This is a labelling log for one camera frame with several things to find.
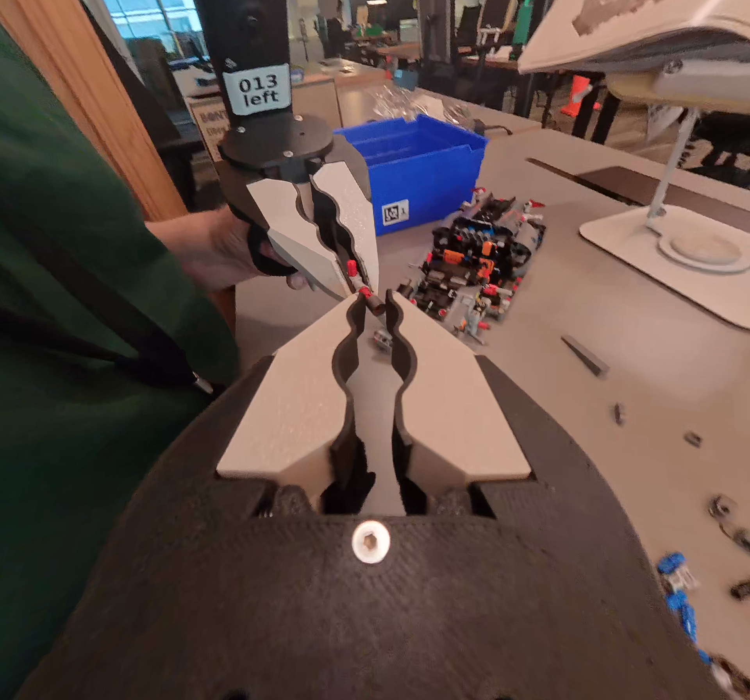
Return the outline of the green plastic container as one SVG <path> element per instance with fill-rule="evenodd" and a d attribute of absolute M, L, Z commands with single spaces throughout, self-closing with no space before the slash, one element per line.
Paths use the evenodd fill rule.
<path fill-rule="evenodd" d="M 519 59 L 530 37 L 532 9 L 535 0 L 518 0 L 518 9 L 514 19 L 513 38 L 509 59 Z"/>

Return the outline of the orange traffic cone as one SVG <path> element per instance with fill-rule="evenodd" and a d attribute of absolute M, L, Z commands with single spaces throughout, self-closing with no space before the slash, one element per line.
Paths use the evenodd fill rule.
<path fill-rule="evenodd" d="M 581 75 L 573 76 L 567 105 L 564 105 L 560 109 L 560 113 L 571 118 L 577 117 L 580 113 L 580 108 L 584 98 L 593 92 L 595 86 L 599 86 L 600 84 L 601 79 L 598 77 L 588 78 Z"/>

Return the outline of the white book stand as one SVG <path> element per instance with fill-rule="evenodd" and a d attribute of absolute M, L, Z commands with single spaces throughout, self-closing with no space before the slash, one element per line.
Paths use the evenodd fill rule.
<path fill-rule="evenodd" d="M 660 70 L 609 73 L 614 95 L 687 110 L 647 207 L 582 224 L 580 236 L 684 299 L 749 329 L 748 211 L 696 211 L 666 205 L 670 180 L 702 112 L 748 114 L 748 62 L 673 60 Z"/>

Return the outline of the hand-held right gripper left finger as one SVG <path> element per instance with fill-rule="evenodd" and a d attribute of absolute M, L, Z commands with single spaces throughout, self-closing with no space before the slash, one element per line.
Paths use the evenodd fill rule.
<path fill-rule="evenodd" d="M 217 466 L 229 480 L 304 490 L 323 507 L 352 477 L 359 438 L 348 386 L 359 367 L 364 296 L 351 295 L 278 349 Z"/>

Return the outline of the blue lego piece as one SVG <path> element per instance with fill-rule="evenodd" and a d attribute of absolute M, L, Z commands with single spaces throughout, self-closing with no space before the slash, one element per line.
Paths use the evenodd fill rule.
<path fill-rule="evenodd" d="M 673 591 L 664 598 L 668 610 L 680 621 L 680 626 L 689 641 L 696 645 L 698 643 L 698 629 L 695 610 L 685 591 Z"/>
<path fill-rule="evenodd" d="M 689 570 L 686 558 L 681 552 L 664 555 L 655 567 L 668 592 L 688 592 L 699 587 L 698 580 Z"/>

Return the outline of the blue bin with white tag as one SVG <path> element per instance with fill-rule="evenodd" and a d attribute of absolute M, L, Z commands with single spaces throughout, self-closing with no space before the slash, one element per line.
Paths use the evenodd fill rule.
<path fill-rule="evenodd" d="M 377 236 L 440 221 L 471 200 L 489 142 L 424 114 L 334 133 L 367 164 Z"/>

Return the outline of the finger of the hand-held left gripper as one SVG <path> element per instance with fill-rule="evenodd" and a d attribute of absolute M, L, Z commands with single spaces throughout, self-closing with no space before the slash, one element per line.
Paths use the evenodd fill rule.
<path fill-rule="evenodd" d="M 309 283 L 336 300 L 355 293 L 337 255 L 323 244 L 320 231 L 303 212 L 297 186 L 288 181 L 260 179 L 247 191 L 275 252 L 303 273 Z"/>
<path fill-rule="evenodd" d="M 311 177 L 314 220 L 324 243 L 341 262 L 348 278 L 349 262 L 370 292 L 380 288 L 380 261 L 374 213 L 351 169 L 343 161 L 324 163 Z"/>

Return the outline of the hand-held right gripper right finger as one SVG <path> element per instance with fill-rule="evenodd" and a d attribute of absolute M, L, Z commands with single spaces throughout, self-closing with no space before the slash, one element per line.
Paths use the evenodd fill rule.
<path fill-rule="evenodd" d="M 395 395 L 392 459 L 406 512 L 451 491 L 526 482 L 532 467 L 479 357 L 396 291 L 386 294 Z"/>

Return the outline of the black mesh office chair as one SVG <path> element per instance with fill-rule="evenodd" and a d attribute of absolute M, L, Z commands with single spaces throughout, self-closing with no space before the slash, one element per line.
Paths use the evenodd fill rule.
<path fill-rule="evenodd" d="M 418 86 L 451 96 L 457 79 L 455 0 L 416 0 L 419 27 Z"/>

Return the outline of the brown cardboard box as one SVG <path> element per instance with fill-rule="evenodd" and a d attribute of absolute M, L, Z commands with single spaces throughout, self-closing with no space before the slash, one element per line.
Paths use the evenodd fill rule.
<path fill-rule="evenodd" d="M 209 152 L 211 161 L 222 161 L 219 145 L 230 128 L 227 110 L 216 89 L 214 93 L 184 100 L 192 120 L 198 127 L 202 142 Z M 343 126 L 341 108 L 333 77 L 293 85 L 293 112 L 296 115 L 314 115 L 322 118 L 332 129 Z"/>

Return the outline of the black leaning board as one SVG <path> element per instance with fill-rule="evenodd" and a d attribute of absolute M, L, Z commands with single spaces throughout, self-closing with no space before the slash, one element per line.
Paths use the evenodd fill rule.
<path fill-rule="evenodd" d="M 86 2 L 78 0 L 97 34 L 100 44 L 123 85 L 140 121 L 143 123 L 155 149 L 162 154 L 181 139 L 179 130 L 156 97 L 145 87 L 139 76 L 132 70 L 126 59 L 109 40 L 107 34 L 96 21 Z"/>

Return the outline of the person's left hand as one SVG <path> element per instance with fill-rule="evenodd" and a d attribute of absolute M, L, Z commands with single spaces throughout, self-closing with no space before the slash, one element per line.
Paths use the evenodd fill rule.
<path fill-rule="evenodd" d="M 235 286 L 255 277 L 284 277 L 293 290 L 304 290 L 304 273 L 279 256 L 264 234 L 235 216 L 228 206 L 149 221 L 149 232 L 174 255 L 183 271 L 207 292 Z"/>

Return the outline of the pile of clear plastic bags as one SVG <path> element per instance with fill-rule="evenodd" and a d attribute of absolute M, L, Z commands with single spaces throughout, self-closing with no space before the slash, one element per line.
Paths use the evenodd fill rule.
<path fill-rule="evenodd" d="M 418 116 L 426 115 L 468 131 L 475 130 L 475 117 L 466 107 L 446 104 L 435 95 L 415 93 L 406 88 L 385 84 L 375 88 L 371 96 L 373 111 L 381 120 L 402 118 L 413 122 Z"/>

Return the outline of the lego car model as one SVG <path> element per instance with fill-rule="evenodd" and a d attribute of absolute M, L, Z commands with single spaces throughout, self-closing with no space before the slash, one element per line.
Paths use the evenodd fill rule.
<path fill-rule="evenodd" d="M 545 204 L 502 199 L 474 188 L 470 200 L 433 228 L 424 260 L 398 292 L 455 337 L 486 344 L 544 240 Z"/>

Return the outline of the red and grey lego piece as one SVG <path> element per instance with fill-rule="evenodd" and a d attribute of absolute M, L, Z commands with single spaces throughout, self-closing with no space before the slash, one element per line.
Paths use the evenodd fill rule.
<path fill-rule="evenodd" d="M 367 309 L 375 317 L 384 315 L 386 304 L 377 295 L 375 287 L 369 282 L 367 275 L 362 272 L 358 262 L 354 259 L 347 260 L 345 272 L 351 291 L 362 297 Z"/>

